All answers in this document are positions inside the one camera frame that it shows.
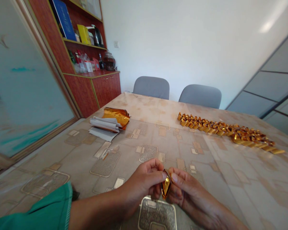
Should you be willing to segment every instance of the left hand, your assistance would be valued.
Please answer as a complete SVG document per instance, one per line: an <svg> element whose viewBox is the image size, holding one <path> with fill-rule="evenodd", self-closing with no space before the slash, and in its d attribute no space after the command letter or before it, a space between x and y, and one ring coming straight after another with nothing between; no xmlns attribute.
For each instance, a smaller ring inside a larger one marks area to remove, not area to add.
<svg viewBox="0 0 288 230"><path fill-rule="evenodd" d="M139 165L126 183L116 189L123 202L124 219L133 215L146 195L151 195L152 199L159 199L160 183L167 177L163 169L163 164L156 158L146 161Z"/></svg>

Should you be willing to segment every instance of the table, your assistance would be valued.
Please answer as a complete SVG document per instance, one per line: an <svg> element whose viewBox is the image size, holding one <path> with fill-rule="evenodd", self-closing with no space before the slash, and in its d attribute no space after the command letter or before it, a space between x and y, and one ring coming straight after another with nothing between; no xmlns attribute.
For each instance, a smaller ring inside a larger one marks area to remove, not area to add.
<svg viewBox="0 0 288 230"><path fill-rule="evenodd" d="M130 123L112 143L88 133L89 118L0 179L0 216L25 212L72 182L80 198L119 187L141 162L189 172L250 229L288 229L288 136L259 118L123 93L106 105L126 109ZM273 155L229 137L182 127L178 113L260 129L286 153ZM94 116L101 117L103 108ZM112 229L200 229L175 205L144 198L133 217Z"/></svg>

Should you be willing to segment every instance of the light switch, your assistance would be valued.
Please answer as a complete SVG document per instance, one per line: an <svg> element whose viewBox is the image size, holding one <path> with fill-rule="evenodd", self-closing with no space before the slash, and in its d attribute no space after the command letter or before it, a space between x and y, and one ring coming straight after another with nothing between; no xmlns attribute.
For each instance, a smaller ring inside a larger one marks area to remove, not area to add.
<svg viewBox="0 0 288 230"><path fill-rule="evenodd" d="M118 43L118 41L114 41L114 47L115 47L115 48L119 48L119 43Z"/></svg>

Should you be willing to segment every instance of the chair backrest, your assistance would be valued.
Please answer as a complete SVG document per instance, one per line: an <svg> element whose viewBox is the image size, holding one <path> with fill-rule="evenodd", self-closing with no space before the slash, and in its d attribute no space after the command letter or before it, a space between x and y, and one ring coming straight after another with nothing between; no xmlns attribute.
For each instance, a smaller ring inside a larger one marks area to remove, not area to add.
<svg viewBox="0 0 288 230"><path fill-rule="evenodd" d="M194 84L183 89L179 101L218 109L220 108L221 98L222 93L219 89Z"/></svg>
<svg viewBox="0 0 288 230"><path fill-rule="evenodd" d="M170 85L163 78L142 76L135 81L133 93L168 100Z"/></svg>

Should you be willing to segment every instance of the white wall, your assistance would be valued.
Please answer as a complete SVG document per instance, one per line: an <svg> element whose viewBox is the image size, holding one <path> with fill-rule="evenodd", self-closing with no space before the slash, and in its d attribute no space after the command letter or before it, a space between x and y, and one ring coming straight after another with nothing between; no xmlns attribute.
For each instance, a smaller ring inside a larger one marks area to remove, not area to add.
<svg viewBox="0 0 288 230"><path fill-rule="evenodd" d="M221 109L288 35L288 0L101 0L101 8L122 91L140 76L161 77L178 101L186 85L203 84L221 90Z"/></svg>

